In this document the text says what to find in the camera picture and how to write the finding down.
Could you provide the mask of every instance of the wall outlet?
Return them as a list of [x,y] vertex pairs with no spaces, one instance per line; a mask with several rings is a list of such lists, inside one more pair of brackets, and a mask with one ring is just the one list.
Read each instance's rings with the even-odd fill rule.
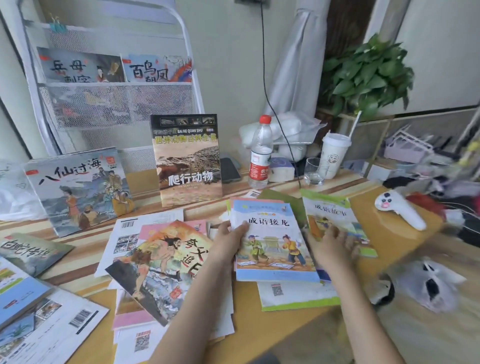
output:
[[263,3],[264,9],[270,7],[270,0],[235,0],[235,3],[243,5],[260,5],[260,3]]

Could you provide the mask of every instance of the red bottle cap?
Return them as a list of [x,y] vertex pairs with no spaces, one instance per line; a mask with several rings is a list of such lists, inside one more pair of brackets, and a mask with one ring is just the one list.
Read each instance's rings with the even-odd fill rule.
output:
[[260,117],[260,124],[270,124],[272,117],[270,115],[262,115]]

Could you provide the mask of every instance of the pink book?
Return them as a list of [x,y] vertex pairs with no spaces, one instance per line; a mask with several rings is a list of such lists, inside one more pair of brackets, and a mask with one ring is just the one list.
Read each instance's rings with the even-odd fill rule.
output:
[[[207,234],[206,220],[185,221],[201,234]],[[166,228],[171,223],[143,225],[138,235],[139,245],[152,238],[157,232]],[[142,325],[155,319],[144,310],[129,294],[125,293],[120,299],[113,318],[112,330]]]

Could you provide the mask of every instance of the plastic water bottle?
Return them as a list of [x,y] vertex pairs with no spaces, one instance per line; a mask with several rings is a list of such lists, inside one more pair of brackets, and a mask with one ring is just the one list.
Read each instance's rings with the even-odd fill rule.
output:
[[271,116],[262,115],[260,125],[253,135],[248,184],[256,190],[261,190],[268,184],[268,166],[273,151],[271,121]]

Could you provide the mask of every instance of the gray curtain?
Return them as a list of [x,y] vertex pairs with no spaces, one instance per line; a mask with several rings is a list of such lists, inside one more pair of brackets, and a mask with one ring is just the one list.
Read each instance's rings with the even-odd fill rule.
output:
[[[283,47],[269,99],[277,114],[303,111],[315,115],[327,34],[330,0],[299,0],[290,35]],[[264,114],[273,115],[265,105]]]

